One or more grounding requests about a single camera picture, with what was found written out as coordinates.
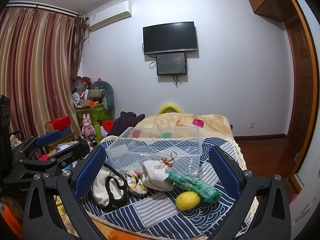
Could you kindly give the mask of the white black-trimmed eye mask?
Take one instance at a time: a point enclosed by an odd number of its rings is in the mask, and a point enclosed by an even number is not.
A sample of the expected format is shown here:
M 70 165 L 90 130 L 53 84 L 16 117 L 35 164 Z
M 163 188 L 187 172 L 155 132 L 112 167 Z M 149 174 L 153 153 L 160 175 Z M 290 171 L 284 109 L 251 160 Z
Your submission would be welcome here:
M 129 189 L 125 177 L 113 167 L 103 164 L 90 189 L 95 204 L 104 212 L 111 212 L 125 206 Z

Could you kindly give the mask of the green knitted sock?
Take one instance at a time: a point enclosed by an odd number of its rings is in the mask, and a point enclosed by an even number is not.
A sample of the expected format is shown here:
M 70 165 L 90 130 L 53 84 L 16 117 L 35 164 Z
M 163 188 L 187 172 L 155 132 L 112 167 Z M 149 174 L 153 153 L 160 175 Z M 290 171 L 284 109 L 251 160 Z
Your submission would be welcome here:
M 168 180 L 183 190 L 197 193 L 205 203 L 214 204 L 220 199 L 221 192 L 200 178 L 169 172 Z

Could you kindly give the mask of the yellow felt ball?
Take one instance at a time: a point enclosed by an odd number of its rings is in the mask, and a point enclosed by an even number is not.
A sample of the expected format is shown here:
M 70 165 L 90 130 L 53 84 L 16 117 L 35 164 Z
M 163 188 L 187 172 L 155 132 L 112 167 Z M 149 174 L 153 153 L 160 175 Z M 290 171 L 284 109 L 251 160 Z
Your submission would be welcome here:
M 176 198 L 176 207 L 181 210 L 191 210 L 201 202 L 201 197 L 193 191 L 186 191 L 179 194 Z

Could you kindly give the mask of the floral yellow scrunchie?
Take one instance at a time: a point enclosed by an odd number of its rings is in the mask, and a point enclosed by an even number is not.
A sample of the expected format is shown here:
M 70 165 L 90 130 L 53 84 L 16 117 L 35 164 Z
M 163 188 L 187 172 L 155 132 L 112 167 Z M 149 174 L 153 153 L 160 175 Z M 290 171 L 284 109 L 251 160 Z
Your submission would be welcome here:
M 128 170 L 124 173 L 124 177 L 132 195 L 142 197 L 148 193 L 148 189 L 142 181 L 143 172 L 141 170 Z

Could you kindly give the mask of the clear plastic storage box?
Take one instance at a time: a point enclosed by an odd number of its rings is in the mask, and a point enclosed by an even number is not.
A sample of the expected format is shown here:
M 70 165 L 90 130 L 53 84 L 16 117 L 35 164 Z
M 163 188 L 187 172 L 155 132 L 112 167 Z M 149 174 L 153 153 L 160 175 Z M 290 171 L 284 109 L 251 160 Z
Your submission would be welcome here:
M 145 161 L 165 157 L 174 158 L 173 172 L 194 175 L 202 155 L 198 127 L 129 127 L 105 146 L 107 161 L 121 172 L 141 170 Z

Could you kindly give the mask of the white drawstring pouch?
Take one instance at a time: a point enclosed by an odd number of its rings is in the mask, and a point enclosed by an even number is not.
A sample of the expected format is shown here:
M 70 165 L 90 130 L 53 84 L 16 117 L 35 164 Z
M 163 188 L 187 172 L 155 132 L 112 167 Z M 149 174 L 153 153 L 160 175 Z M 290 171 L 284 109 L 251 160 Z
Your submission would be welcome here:
M 170 192 L 173 191 L 173 186 L 168 180 L 170 167 L 162 160 L 147 160 L 142 166 L 143 184 L 153 190 Z

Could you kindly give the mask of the red shoe box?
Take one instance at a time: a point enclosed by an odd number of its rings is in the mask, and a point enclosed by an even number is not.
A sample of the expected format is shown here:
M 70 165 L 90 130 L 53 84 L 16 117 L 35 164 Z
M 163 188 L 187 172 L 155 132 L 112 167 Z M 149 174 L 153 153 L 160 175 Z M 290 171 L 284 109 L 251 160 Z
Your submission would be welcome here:
M 61 116 L 44 124 L 45 132 L 60 131 L 71 124 L 70 117 Z

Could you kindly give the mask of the pink rabbit plush toy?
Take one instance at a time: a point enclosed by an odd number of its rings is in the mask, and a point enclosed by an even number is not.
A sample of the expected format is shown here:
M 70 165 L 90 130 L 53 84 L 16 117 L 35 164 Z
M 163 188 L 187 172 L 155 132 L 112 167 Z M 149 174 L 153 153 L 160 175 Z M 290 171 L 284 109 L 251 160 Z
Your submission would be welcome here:
M 92 125 L 92 122 L 90 120 L 90 114 L 83 114 L 82 115 L 83 120 L 82 120 L 82 135 L 86 138 L 91 140 L 92 138 L 95 137 L 95 129 Z

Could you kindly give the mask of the green cardboard box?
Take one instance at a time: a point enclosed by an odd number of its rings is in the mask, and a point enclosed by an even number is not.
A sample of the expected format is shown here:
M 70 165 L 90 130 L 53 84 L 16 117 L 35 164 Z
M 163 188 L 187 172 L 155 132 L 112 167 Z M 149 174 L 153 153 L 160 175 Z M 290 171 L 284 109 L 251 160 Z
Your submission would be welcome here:
M 77 108 L 75 111 L 80 127 L 82 126 L 84 114 L 89 114 L 91 122 L 98 122 L 99 124 L 102 124 L 106 120 L 112 120 L 111 111 L 107 111 L 103 104 L 92 107 Z

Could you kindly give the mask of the dark purple clothing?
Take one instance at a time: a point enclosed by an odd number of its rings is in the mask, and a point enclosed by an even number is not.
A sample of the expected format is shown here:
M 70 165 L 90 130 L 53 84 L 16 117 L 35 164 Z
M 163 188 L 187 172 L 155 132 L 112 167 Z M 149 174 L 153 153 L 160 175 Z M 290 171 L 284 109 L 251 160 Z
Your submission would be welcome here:
M 120 136 L 129 127 L 135 127 L 145 118 L 145 114 L 136 115 L 133 112 L 121 112 L 120 117 L 116 118 L 113 127 L 108 132 L 108 136 Z

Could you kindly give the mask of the grey green plush toy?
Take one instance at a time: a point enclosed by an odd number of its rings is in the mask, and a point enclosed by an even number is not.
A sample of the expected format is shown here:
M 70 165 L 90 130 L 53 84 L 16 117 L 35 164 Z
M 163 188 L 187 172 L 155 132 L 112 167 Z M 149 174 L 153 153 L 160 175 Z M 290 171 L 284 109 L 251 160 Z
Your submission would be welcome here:
M 95 81 L 91 84 L 88 98 L 92 101 L 101 101 L 107 111 L 114 107 L 114 91 L 112 86 L 106 81 Z

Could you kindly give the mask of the beige fleece blanket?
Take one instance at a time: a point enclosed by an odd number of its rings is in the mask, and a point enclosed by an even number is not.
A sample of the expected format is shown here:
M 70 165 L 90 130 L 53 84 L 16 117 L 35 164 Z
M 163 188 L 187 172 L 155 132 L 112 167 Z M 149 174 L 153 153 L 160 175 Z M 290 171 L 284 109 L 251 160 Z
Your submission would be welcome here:
M 201 137 L 234 139 L 229 120 L 217 114 L 163 113 L 147 117 L 136 125 L 136 128 L 149 127 L 198 127 Z

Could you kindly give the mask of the brown wooden door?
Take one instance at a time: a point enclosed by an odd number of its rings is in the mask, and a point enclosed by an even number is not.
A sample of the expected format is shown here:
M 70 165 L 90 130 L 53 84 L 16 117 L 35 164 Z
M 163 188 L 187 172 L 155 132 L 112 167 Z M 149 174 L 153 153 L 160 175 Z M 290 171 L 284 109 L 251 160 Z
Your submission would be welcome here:
M 309 142 L 314 119 L 314 48 L 306 24 L 296 15 L 285 22 L 293 59 L 293 107 L 288 142 L 299 152 Z

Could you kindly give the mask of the white air conditioner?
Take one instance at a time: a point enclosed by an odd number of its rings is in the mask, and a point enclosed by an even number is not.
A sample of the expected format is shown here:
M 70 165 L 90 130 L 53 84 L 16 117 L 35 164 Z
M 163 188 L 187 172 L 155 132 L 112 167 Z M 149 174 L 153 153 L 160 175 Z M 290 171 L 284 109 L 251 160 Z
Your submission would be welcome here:
M 105 26 L 130 18 L 131 16 L 131 3 L 129 1 L 123 1 L 93 14 L 89 18 L 89 29 L 96 31 Z

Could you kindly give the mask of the large wall television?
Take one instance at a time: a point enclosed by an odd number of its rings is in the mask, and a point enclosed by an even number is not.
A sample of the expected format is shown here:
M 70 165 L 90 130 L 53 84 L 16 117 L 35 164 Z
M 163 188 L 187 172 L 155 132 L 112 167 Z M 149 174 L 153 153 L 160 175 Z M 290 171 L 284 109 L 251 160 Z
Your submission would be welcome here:
M 197 50 L 194 22 L 165 23 L 143 27 L 145 55 Z

